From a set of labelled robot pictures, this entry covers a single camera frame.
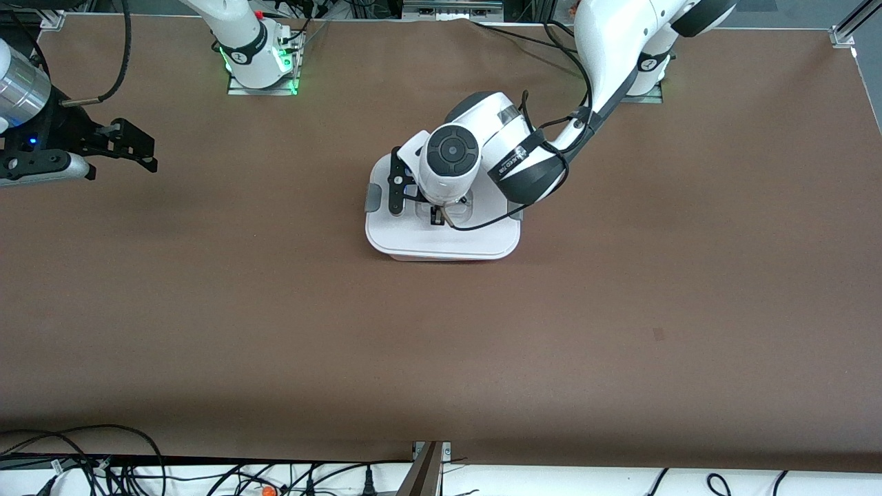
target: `cable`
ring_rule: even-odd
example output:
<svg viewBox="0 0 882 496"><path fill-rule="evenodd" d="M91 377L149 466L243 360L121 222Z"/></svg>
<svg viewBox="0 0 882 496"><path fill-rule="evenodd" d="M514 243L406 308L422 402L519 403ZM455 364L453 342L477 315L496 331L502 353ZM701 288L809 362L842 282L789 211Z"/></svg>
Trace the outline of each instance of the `cable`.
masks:
<svg viewBox="0 0 882 496"><path fill-rule="evenodd" d="M720 482L722 482L722 486L726 489L726 492L719 492L716 490L716 488L714 487L715 479L719 479ZM712 493L716 494L716 496L732 496L732 491L729 489L729 483L727 483L726 479L724 479L720 474L707 474L707 479L705 479L705 482L707 482L707 489L710 489Z"/></svg>
<svg viewBox="0 0 882 496"><path fill-rule="evenodd" d="M24 469L25 467L33 467L34 465L42 465L42 464L51 463L51 462L52 462L52 459L46 458L46 459L38 460L38 461L34 461L34 462L19 463L18 465L6 465L5 467L0 467L0 470Z"/></svg>
<svg viewBox="0 0 882 496"><path fill-rule="evenodd" d="M551 31L551 26L549 26L549 24L554 25L554 26L558 26L558 27L561 27L564 25L557 22L556 20L551 20L548 23L543 24L542 27L545 28L545 34L548 35L549 39L555 44L555 46L561 52L563 52L564 55L566 55L570 60L572 60L572 62L574 64L576 64L576 67L579 69L579 73L582 75L582 79L585 81L585 96L582 98L582 105L584 105L585 107L591 108L592 103L594 102L594 96L592 95L592 91L591 91L592 90L591 79L588 77L587 71L585 71L585 66L582 65L582 62L579 60L579 58L577 56L574 56L572 54L572 52L570 52L566 49L564 44L561 43L560 40L557 38L557 36L554 35L554 32Z"/></svg>
<svg viewBox="0 0 882 496"><path fill-rule="evenodd" d="M562 177L560 178L560 180L557 182L557 184L555 185L554 189L552 189L552 190L549 192L549 194L545 195L545 197L544 197L544 198L548 198L548 196L550 196L552 193L554 193L554 192L556 192L557 190L559 190L560 187L563 186L564 183L566 182L567 177L570 176L570 163L566 160L566 157L564 157L564 155L560 152L560 150L558 150L557 148L553 147L548 141L546 141L545 143L542 143L542 144L541 144L541 147L542 147L543 149L545 149L545 150L547 150L547 151L553 153L554 155L556 155L557 158L558 158L558 160L559 160L559 161L561 162L561 164L564 166L564 174L563 174L563 176L562 176ZM501 221L504 220L505 218L507 218L507 217L511 217L512 215L515 215L515 214L517 214L518 212L523 211L525 208L530 207L531 205L534 205L534 203L528 203L528 204L526 204L526 205L521 205L520 207L517 207L517 208L515 208L515 209L513 209L513 210L510 210L510 211L509 211L508 213L506 213L506 214L503 214L503 215L498 216L496 219L493 219L492 221L487 221L487 222L485 222L485 223L483 223L483 224L478 224L478 225L476 225L476 226L469 226L469 227L467 227L467 228L464 228L464 227L461 227L461 226L457 226L456 224L454 224L454 223L452 222L451 218L450 218L450 215L447 213L446 208L444 208L444 207L440 207L440 210L441 210L441 216L444 217L444 220L447 222L448 225L450 225L451 229L453 229L453 230L457 230L457 231L460 231L460 232L468 232L468 231L473 231L473 230L478 230L478 229L484 229L484 228L486 228L486 227L488 227L488 226L491 226L491 225L493 225L493 224L495 224L495 223L497 223L497 222L501 222Z"/></svg>
<svg viewBox="0 0 882 496"><path fill-rule="evenodd" d="M288 37L288 38L283 38L281 42L282 42L283 44L284 44L284 43L288 43L289 41L294 40L294 38L296 38L297 36L300 36L301 34L303 34L304 32L306 32L306 28L307 28L307 26L310 25L310 21L311 21L311 20L312 20L312 18L306 18L306 22L303 23L303 27L301 27L300 29L298 29L294 35L292 35L292 36L290 36L290 37Z"/></svg>
<svg viewBox="0 0 882 496"><path fill-rule="evenodd" d="M772 487L772 496L778 496L778 486L781 485L781 481L787 476L787 473L790 470L784 470L782 473L778 474L778 477L774 480L774 486Z"/></svg>
<svg viewBox="0 0 882 496"><path fill-rule="evenodd" d="M82 449L80 449L80 447L77 445L77 443L73 442L70 438L64 436L60 432L42 431L42 430L38 430L38 429L15 429L12 431L0 432L0 436L11 435L11 434L39 434L39 435L32 437L30 440L25 440L25 441L20 442L18 445L3 451L2 453L0 453L0 455L6 455L10 451L12 451L12 449L15 449L19 446L21 446L21 447L27 446L29 444L33 444L37 440L46 439L49 437L59 438L60 440L64 441L75 452L77 452L77 455L82 457L81 461L77 460L77 462L78 462L77 467L83 470L83 476L86 477L86 481L89 484L89 495L95 496L95 486L98 484L98 481L95 478L95 474L94 474L94 472L92 472L91 467L89 467L90 459L89 459L88 455L86 455L86 453L83 452Z"/></svg>
<svg viewBox="0 0 882 496"><path fill-rule="evenodd" d="M364 468L362 496L377 496L377 488L374 487L374 471L370 469L370 465Z"/></svg>
<svg viewBox="0 0 882 496"><path fill-rule="evenodd" d="M52 79L52 76L49 75L49 63L46 62L46 56L43 55L43 50L40 49L40 43L38 43L37 39L34 38L34 35L27 30L27 27L21 22L19 16L15 15L15 11L9 11L9 15L12 20L15 21L15 24L19 26L19 29L25 34L25 36L27 36L27 39L30 40L31 45L34 47L34 51L37 52L37 56L40 58L40 65L43 66L43 72L46 72L46 77Z"/></svg>
<svg viewBox="0 0 882 496"><path fill-rule="evenodd" d="M239 472L238 474L236 474L236 475L241 476L241 477L247 477L248 480L247 480L247 482L245 482L244 485L242 485L242 483L240 483L240 486L241 486L241 487L239 487L239 488L236 489L236 491L235 491L235 495L236 495L236 496L241 496L241 494L245 491L245 489L248 489L248 486L249 486L252 482L255 482L255 481L257 481L257 482L259 482L260 484L263 484L263 485L269 485L269 486L271 486L271 487L272 487L273 489L275 489L276 492L278 493L278 491L279 491L279 486L277 486L277 485L275 485L275 484L273 484L273 483L271 483L271 482L267 482L267 481L265 481L264 479L260 478L260 475L261 475L261 474L263 474L263 473L266 472L267 470L271 469L272 467L273 467L273 464L272 464L272 463L269 464L269 465L266 465L263 469L259 470L258 473L254 474L253 476L252 476L252 475L249 475L249 474L242 473L242 472Z"/></svg>
<svg viewBox="0 0 882 496"><path fill-rule="evenodd" d="M217 475L213 475L213 476L202 476L202 477L175 477L175 476L152 476L152 475L138 475L138 474L135 474L134 477L135 477L135 478L141 478L141 479L166 478L166 479L168 479L168 480L174 480L174 481L177 481L177 482L193 482L193 481L196 481L196 480L208 480L208 479L210 479L210 478L224 477L224 475L226 475L226 474L217 474Z"/></svg>
<svg viewBox="0 0 882 496"><path fill-rule="evenodd" d="M288 494L288 493L292 492L292 491L294 490L294 487L295 487L296 485L300 484L300 481L304 480L306 477L312 477L312 471L315 470L315 469L317 469L318 467L320 467L320 466L322 466L322 465L323 465L323 463L312 463L312 464L310 465L310 469L307 470L306 472L304 472L303 475L301 475L300 477L298 477L296 480L292 480L292 481L291 481L291 484L288 485L287 490L283 491L282 494L281 494L280 496L285 496L285 494Z"/></svg>
<svg viewBox="0 0 882 496"><path fill-rule="evenodd" d="M3 432L0 432L0 436L10 435L10 434L33 434L33 433L36 433L39 435L34 436L29 440L24 440L13 447L7 448L3 452L0 452L0 456L6 455L6 454L10 453L11 451L14 451L17 449L21 449L22 447L30 446L39 440L43 440L43 439L50 438L50 437L55 437L55 438L59 438L60 440L63 440L69 446L74 448L74 451L76 451L77 454L80 455L86 461L86 463L88 463L88 462L92 461L88 457L88 455L86 455L86 453L84 453L83 450L80 449L79 446L76 445L76 443L74 443L73 441L71 441L70 439L68 439L64 435L72 433L72 432L92 431L92 430L100 430L100 429L114 429L114 430L129 432L129 433L132 433L132 434L139 436L141 439L145 440L148 445L150 445L150 448L153 450L153 453L156 455L157 463L159 464L160 469L162 470L163 480L162 480L161 496L165 496L167 482L164 477L167 474L166 474L165 462L162 460L162 453L160 452L159 447L156 446L156 442L153 441L153 438L148 436L146 433L144 433L138 429L135 429L133 427L128 427L126 425L119 425L119 424L83 425L80 427L72 427L71 429L64 429L63 431L58 431L58 432L42 431L42 430L37 430L37 429L16 429L16 430L12 430L12 431L3 431ZM92 484L91 495L94 496L94 489L95 489L95 486L97 485L97 479L95 478L95 475L91 470L89 470L89 473L91 474L91 478L89 476L86 476L86 478L88 478L90 481L90 484Z"/></svg>
<svg viewBox="0 0 882 496"><path fill-rule="evenodd" d="M647 492L647 496L655 496L655 492L659 490L659 485L661 485L662 479L664 479L664 476L668 474L668 470L670 470L670 469L661 469L661 472L659 472L658 477L655 478L655 483L653 484L653 488L650 489L649 492Z"/></svg>
<svg viewBox="0 0 882 496"><path fill-rule="evenodd" d="M329 479L329 478L331 478L331 477L334 477L334 476L336 476L336 475L342 474L343 472L346 472L346 471L349 471L349 470L357 469L357 468L359 468L359 467L367 467L368 465L379 465L379 464L381 464L381 463L411 463L411 462L412 462L412 461L410 461L410 460L381 460L381 461L378 461L378 462L362 462L362 463L356 463L355 465L349 465L348 467L343 467L342 469L337 469L337 470L331 472L330 474L327 474L326 476L319 477L318 479L316 479L316 480L312 483L312 485L313 485L313 487L314 487L314 486L316 486L316 485L319 485L319 484L325 482L327 479ZM301 495L303 495L303 494L306 494L306 491L305 491L305 490L301 491Z"/></svg>
<svg viewBox="0 0 882 496"><path fill-rule="evenodd" d="M476 26L483 27L484 29L488 29L488 30L490 30L490 31L496 31L497 33L505 34L506 36L512 36L512 37L514 37L514 38L520 38L521 40L532 41L533 43L538 43L538 44L540 44L540 45L545 45L546 47L552 47L553 49L558 49L558 48L559 48L558 46L556 46L556 45L554 45L554 44L552 44L552 43L548 43L547 41L536 40L535 38L530 38L529 36L524 36L523 34L512 33L512 32L509 32L509 31L505 31L505 30L503 30L503 29L498 29L498 28L493 27L493 26L485 26L484 24L480 24L480 23L477 23L477 22L473 22L473 24L475 24ZM572 52L572 53L578 53L575 49L568 49L568 48L564 48L564 49L567 50L567 51L569 51L569 52Z"/></svg>
<svg viewBox="0 0 882 496"><path fill-rule="evenodd" d="M575 38L575 37L576 37L576 34L575 34L575 33L574 33L574 32L573 32L568 26L565 26L565 25L564 25L563 23L561 23L560 21L558 21L558 20L556 20L556 19L552 19L552 20L550 20L549 22L550 22L551 24L553 24L553 25L555 25L555 26L557 26L557 27L563 29L565 33L567 33L567 34L570 35L571 38Z"/></svg>
<svg viewBox="0 0 882 496"><path fill-rule="evenodd" d="M223 484L223 482L225 480L229 479L237 471L241 470L242 467L244 467L244 466L245 466L244 463L240 463L240 464L236 465L235 467L233 467L232 469L230 469L226 474L220 476L220 478L217 480L217 482L214 483L212 488L208 490L208 493L206 494L206 496L212 496L212 494L214 494L214 492L217 491L219 487L221 487L221 485Z"/></svg>
<svg viewBox="0 0 882 496"><path fill-rule="evenodd" d="M83 100L65 100L61 102L62 107L82 107L83 105L101 103L113 96L116 90L123 85L125 73L129 70L129 57L131 56L131 11L129 10L129 0L120 0L120 4L123 6L123 20L125 22L125 45L123 47L123 61L120 63L116 81L105 94Z"/></svg>

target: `black cable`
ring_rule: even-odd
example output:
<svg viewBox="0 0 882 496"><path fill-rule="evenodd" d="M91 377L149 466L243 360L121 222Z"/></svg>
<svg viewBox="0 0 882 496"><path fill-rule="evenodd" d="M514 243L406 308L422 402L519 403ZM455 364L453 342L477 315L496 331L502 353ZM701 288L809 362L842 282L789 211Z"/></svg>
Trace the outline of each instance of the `black cable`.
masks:
<svg viewBox="0 0 882 496"><path fill-rule="evenodd" d="M15 21L15 24L19 26L19 29L25 34L25 36L27 36L27 39L30 40L31 45L34 47L34 51L37 52L37 56L40 58L40 65L43 66L43 72L46 72L46 77L52 79L52 76L49 75L49 63L46 62L46 56L43 55L43 50L40 49L40 43L38 43L37 39L34 38L34 35L27 30L27 27L21 22L19 16L15 15L15 11L9 11L9 15L12 17L12 20Z"/></svg>
<svg viewBox="0 0 882 496"><path fill-rule="evenodd" d="M575 37L576 37L576 34L575 34L575 33L574 33L569 27L567 27L567 26L565 26L564 24L562 24L560 21L552 19L552 20L550 20L549 22L550 22L551 24L553 24L553 25L555 25L555 26L557 26L557 27L563 29L565 33L567 33L567 34L570 35L571 38L575 38Z"/></svg>
<svg viewBox="0 0 882 496"><path fill-rule="evenodd" d="M560 181L558 181L557 184L555 185L554 189L552 189L551 192L549 192L549 194L545 195L545 197L544 197L544 198L548 198L548 196L550 196L552 193L554 193L554 192L556 192L557 190L559 190L560 187L563 186L564 183L566 182L566 179L570 176L570 163L566 160L566 157L564 157L564 154L562 154L562 153L560 152L560 150L558 150L557 148L555 148L554 146L552 146L548 141L542 143L540 146L542 147L542 149L547 150L547 151L553 153L553 154L558 158L558 160L561 162L561 165L564 166L564 174L563 174L563 176L560 178ZM526 205L521 205L520 207L517 207L517 208L515 208L515 209L513 209L513 210L510 210L510 211L509 211L508 213L506 213L506 214L503 214L503 215L498 216L496 219L493 219L492 221L487 221L487 222L485 222L485 223L483 223L483 224L478 224L478 225L476 225L476 226L469 226L469 227L467 227L467 228L463 228L463 227L460 227L460 226L457 226L456 224L454 224L454 223L451 221L450 216L447 215L447 212L444 210L443 207L441 207L441 215L443 215L443 217L444 217L445 220L447 221L447 224L450 225L451 229L453 229L453 230L457 230L457 231L460 231L460 232L468 232L468 231L473 231L473 230L478 230L478 229L484 229L484 228L486 228L486 227L488 227L488 226L491 226L491 225L493 225L493 224L495 224L495 223L497 223L497 222L501 222L502 220L504 220L504 219L506 219L506 218L508 218L508 217L511 217L512 215L515 215L515 214L517 214L518 212L523 211L525 208L530 207L531 205L534 205L534 204L533 204L533 203L528 203L528 204L526 204Z"/></svg>
<svg viewBox="0 0 882 496"><path fill-rule="evenodd" d="M774 480L774 486L772 488L772 496L778 496L778 486L781 485L781 481L787 476L789 470L784 470L782 473L778 474L778 478Z"/></svg>
<svg viewBox="0 0 882 496"><path fill-rule="evenodd" d="M235 475L235 473L238 472L239 470L241 470L242 467L244 467L244 466L245 466L244 463L240 463L240 464L236 465L235 467L233 467L232 469L230 469L226 474L220 476L220 478L217 480L217 482L214 483L212 488L208 490L208 493L206 494L206 496L212 496L212 494L214 494L214 492L217 491L219 487L221 487L221 485L224 483L225 480L227 480L230 477L232 477L233 475Z"/></svg>
<svg viewBox="0 0 882 496"><path fill-rule="evenodd" d="M79 455L79 457L81 457L81 460L79 458L75 459L75 461L77 463L77 468L80 468L81 470L83 470L83 476L86 477L86 481L89 484L89 495L95 496L95 486L98 484L98 481L97 481L97 478L95 477L94 472L92 472L92 468L89 466L89 462L91 460L88 457L88 455L86 455L86 453L77 445L77 443L73 442L70 438L64 436L61 432L43 431L43 430L39 430L39 429L14 429L11 431L0 432L0 436L14 435L14 434L38 434L38 435L33 436L29 440L24 440L16 446L13 446L11 448L6 449L2 453L0 453L0 455L6 455L7 453L12 451L13 449L16 449L17 447L28 446L38 440L42 440L42 439L46 439L46 438L59 438L64 443L66 443L68 446L70 446L77 453L77 455Z"/></svg>
<svg viewBox="0 0 882 496"><path fill-rule="evenodd" d="M131 56L131 11L129 10L129 0L120 0L120 4L123 6L123 20L125 22L125 45L123 46L123 61L120 63L119 72L116 75L116 81L114 81L113 86L111 86L104 94L83 100L62 101L63 107L81 107L83 105L101 103L113 96L119 87L123 85L125 73L129 70L129 58Z"/></svg>
<svg viewBox="0 0 882 496"><path fill-rule="evenodd" d="M303 34L306 31L306 27L310 25L311 20L312 20L312 18L306 18L306 22L303 23L303 27L298 29L296 34L294 34L293 36L290 36L288 38L283 38L281 42L283 44L288 43L289 41L294 40L294 38L296 38L297 36L300 36L301 34Z"/></svg>
<svg viewBox="0 0 882 496"><path fill-rule="evenodd" d="M410 460L380 460L380 461L378 461L378 462L362 462L362 463L356 463L355 465L349 465L348 467L343 467L342 469L337 469L337 470L331 472L330 474L327 474L326 476L319 477L318 479L316 479L316 480L312 483L312 485L313 485L313 487L315 487L316 485L319 485L319 484L321 484L322 482L325 482L327 479L329 479L329 478L331 478L331 477L334 477L334 476L336 476L336 475L342 474L343 472L346 472L346 471L349 471L349 470L357 469L357 468L359 468L359 467L367 467L368 465L379 465L379 464L381 464L381 463L411 463L411 461L410 461ZM301 495L303 495L303 494L306 494L306 491L305 491L305 490L304 490L304 491L301 491Z"/></svg>
<svg viewBox="0 0 882 496"><path fill-rule="evenodd" d="M714 487L715 479L722 482L722 486L726 489L726 492L719 492L716 490L716 488ZM729 489L729 483L727 483L726 479L724 479L720 474L707 474L707 479L705 479L705 482L707 482L707 489L710 489L712 493L716 494L716 496L732 496L732 491Z"/></svg>
<svg viewBox="0 0 882 496"><path fill-rule="evenodd" d="M535 38L530 38L529 36L524 36L523 34L511 33L511 32L509 32L509 31L505 31L504 29L499 29L499 28L496 28L496 27L493 27L493 26L485 26L484 24L477 23L477 22L474 22L473 24L475 24L476 26L483 27L484 29L488 29L488 30L490 30L490 31L496 31L497 33L505 34L506 36L511 36L511 37L514 37L514 38L520 38L521 40L532 41L533 43L538 43L538 44L540 44L540 45L545 45L546 47L552 47L553 49L557 49L557 48L559 48L558 46L556 46L556 45L554 45L554 44L552 44L552 43L548 43L547 41L536 40ZM564 49L567 50L567 51L569 51L569 52L572 52L572 53L578 53L575 49L568 49L568 48L564 48Z"/></svg>
<svg viewBox="0 0 882 496"><path fill-rule="evenodd" d="M527 128L530 130L530 132L533 132L535 131L535 129L533 127L533 123L530 122L530 114L527 111L527 98L529 98L529 96L530 92L526 89L523 91L523 93L520 94L520 106L518 107L518 110L524 116L524 120L527 121Z"/></svg>
<svg viewBox="0 0 882 496"><path fill-rule="evenodd" d="M245 491L245 489L248 489L248 486L249 486L252 482L255 482L255 481L257 481L257 482L259 482L260 484L263 484L263 485L270 485L270 486L273 487L273 489L275 489L276 491L279 491L279 486L277 486L277 485L275 485L275 484L273 484L273 483L271 483L271 482L267 482L267 481L265 481L264 479L260 478L260 475L261 475L261 474L263 474L263 473L266 472L267 470L271 469L273 466L274 466L273 464L266 465L263 469L258 470L258 473L254 474L253 476L250 475L250 474L246 474L246 473L244 473L244 472L241 472L241 471L240 471L238 474L236 474L236 475L241 476L241 477L246 477L248 480L245 482L244 485L242 485L242 484L240 483L240 487L237 487L237 488L236 488L236 491L235 491L235 493L234 493L235 496L241 496L242 493Z"/></svg>
<svg viewBox="0 0 882 496"><path fill-rule="evenodd" d="M647 492L647 496L655 496L655 492L659 490L659 485L662 484L662 479L664 479L664 476L668 474L668 470L670 470L670 469L661 469L661 472L659 472L658 477L655 478L655 483L653 484L653 488L650 489L649 492Z"/></svg>
<svg viewBox="0 0 882 496"><path fill-rule="evenodd" d="M0 467L0 470L24 469L25 467L33 467L34 465L42 465L45 463L52 463L52 459L47 458L47 459L43 459L43 460L37 460L34 462L19 463L18 465L6 465L5 467Z"/></svg>
<svg viewBox="0 0 882 496"><path fill-rule="evenodd" d="M144 488L141 487L141 484L138 483L138 479L135 477L135 467L129 467L126 477L129 480L131 488L136 495L140 493L143 496L150 496L150 494L148 494L147 491L145 491ZM166 478L163 477L162 483L165 484L165 481Z"/></svg>
<svg viewBox="0 0 882 496"><path fill-rule="evenodd" d="M226 474L216 474L216 475L213 475L213 476L202 476L202 477L175 477L175 476L153 476L153 475L139 475L139 474L135 474L134 477L135 477L135 478L140 478L140 479L166 478L166 479L168 479L168 480L175 480L175 481L177 481L177 482L192 482L192 481L196 481L196 480L208 480L208 479L210 479L210 478L224 477L225 475L226 475Z"/></svg>
<svg viewBox="0 0 882 496"><path fill-rule="evenodd" d="M291 481L291 484L288 485L288 489L286 491L283 491L280 496L285 496L286 494L292 492L294 490L294 487L296 485L300 484L300 481L304 480L306 477L312 477L313 470L317 469L318 467L320 467L322 465L323 465L323 463L312 463L310 465L310 469L305 471L303 473L303 475L298 477L296 480Z"/></svg>
<svg viewBox="0 0 882 496"><path fill-rule="evenodd" d="M64 435L70 434L72 432L92 431L92 430L100 430L100 429L114 429L114 430L119 430L119 431L125 431L125 432L135 434L135 435L139 436L141 439L145 440L147 442L147 444L150 445L150 448L153 450L153 453L156 455L156 460L160 466L160 469L162 470L162 475L166 476L166 467L165 467L165 462L162 460L162 453L160 452L159 447L156 446L156 442L153 441L153 438L151 438L146 433L144 433L138 429L135 429L133 427L129 427L126 425L119 425L119 424L82 425L80 427L72 427L71 429L64 429L64 430L58 431L58 432L42 431L42 430L36 430L36 429L17 429L17 430L13 430L13 431L3 431L3 432L0 432L0 436L10 435L10 434L23 434L23 433L38 433L40 435L34 436L29 440L24 440L13 447L7 448L3 452L0 452L0 456L6 455L6 454L10 453L11 451L14 451L17 449L21 449L22 447L30 446L31 444L34 444L35 442L37 442L39 440L43 440L43 439L50 438L50 437L56 437L56 438L59 438L60 440L63 440L64 442L68 443L68 445L73 447L74 450L77 451L77 454L82 456L86 461L91 461L91 459L88 457L88 455L86 455L86 453L84 453L81 449L79 449L79 446L77 446L75 443L73 443L73 441L71 441L70 439L68 439ZM90 482L92 482L93 484L97 484L97 479L95 478L94 473L92 473L91 470L90 470L90 473L92 474L92 478L90 479ZM166 485L167 485L166 480L163 478L161 496L165 496ZM92 490L93 490L93 492L91 494L92 494L92 496L94 496L94 485L92 487Z"/></svg>
<svg viewBox="0 0 882 496"><path fill-rule="evenodd" d="M549 26L549 24L558 27L563 26L563 24L557 22L556 20L551 20L548 23L543 24L542 27L545 28L545 34L548 35L549 40L551 40L555 44L555 46L564 53L564 55L566 55L570 60L572 60L574 64L576 64L576 67L579 69L579 73L582 75L582 80L585 81L585 96L582 98L581 104L585 107L591 108L592 103L594 102L594 96L592 95L591 91L591 79L588 77L585 66L582 65L582 61L580 61L577 56L574 56L572 52L566 49L566 46L564 46L564 44L560 42L554 32L551 31L551 26Z"/></svg>

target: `brown table surface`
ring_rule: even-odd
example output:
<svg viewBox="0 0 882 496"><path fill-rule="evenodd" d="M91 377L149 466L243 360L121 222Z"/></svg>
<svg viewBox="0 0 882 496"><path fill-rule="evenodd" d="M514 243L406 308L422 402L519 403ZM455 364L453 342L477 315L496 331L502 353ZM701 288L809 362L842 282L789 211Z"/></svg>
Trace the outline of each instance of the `brown table surface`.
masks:
<svg viewBox="0 0 882 496"><path fill-rule="evenodd" d="M90 107L160 172L0 192L0 422L118 422L170 455L882 470L882 139L820 31L678 45L494 263L408 264L364 236L370 168L460 99L582 83L465 21L332 23L301 94L227 97L199 19L134 19ZM119 17L41 43L99 94ZM541 35L541 30L530 31ZM86 449L145 452L111 432Z"/></svg>

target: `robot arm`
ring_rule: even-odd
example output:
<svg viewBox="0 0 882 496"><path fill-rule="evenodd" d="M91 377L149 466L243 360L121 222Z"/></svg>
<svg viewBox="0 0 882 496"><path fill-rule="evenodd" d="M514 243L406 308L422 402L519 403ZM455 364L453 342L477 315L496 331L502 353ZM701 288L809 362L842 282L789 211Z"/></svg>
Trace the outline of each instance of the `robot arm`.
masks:
<svg viewBox="0 0 882 496"><path fill-rule="evenodd" d="M478 168L510 202L532 205L562 183L569 161L627 94L644 94L663 78L677 36L713 28L736 1L582 0L574 34L589 91L556 139L547 141L504 94L487 92L466 98L445 125L414 136L398 156L442 212L465 196Z"/></svg>
<svg viewBox="0 0 882 496"><path fill-rule="evenodd" d="M103 126L82 107L63 107L67 95L3 40L0 75L0 187L94 179L89 155L124 158L156 172L153 138L125 119Z"/></svg>
<svg viewBox="0 0 882 496"><path fill-rule="evenodd" d="M220 44L230 73L248 88L273 85L293 70L291 28L258 19L248 0L181 0L196 11Z"/></svg>

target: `metal cylinder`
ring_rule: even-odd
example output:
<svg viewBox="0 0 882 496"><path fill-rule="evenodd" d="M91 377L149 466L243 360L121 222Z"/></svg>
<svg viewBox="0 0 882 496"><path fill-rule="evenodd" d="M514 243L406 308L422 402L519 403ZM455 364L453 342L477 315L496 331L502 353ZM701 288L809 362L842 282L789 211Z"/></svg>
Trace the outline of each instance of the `metal cylinder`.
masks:
<svg viewBox="0 0 882 496"><path fill-rule="evenodd" d="M31 65L25 56L0 40L0 71L4 65L6 71L0 78L0 117L9 123L9 127L15 127L43 110L52 91L52 83L45 72Z"/></svg>

